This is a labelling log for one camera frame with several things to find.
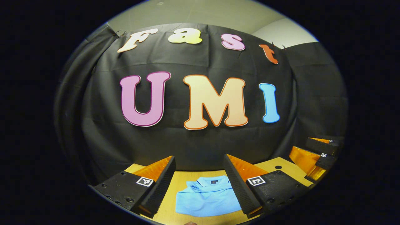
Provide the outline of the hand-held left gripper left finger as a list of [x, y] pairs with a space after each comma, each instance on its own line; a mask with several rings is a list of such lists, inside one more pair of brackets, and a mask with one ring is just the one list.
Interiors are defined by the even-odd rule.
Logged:
[[153, 218], [169, 188], [175, 169], [175, 157], [169, 156], [133, 173], [121, 171], [94, 186], [94, 190], [122, 208]]

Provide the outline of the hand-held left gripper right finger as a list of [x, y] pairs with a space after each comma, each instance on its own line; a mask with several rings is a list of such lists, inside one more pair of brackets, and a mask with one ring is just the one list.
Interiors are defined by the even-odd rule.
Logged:
[[253, 165], [225, 155], [224, 169], [249, 219], [274, 213], [313, 187], [313, 182], [304, 178], [305, 172], [282, 157]]

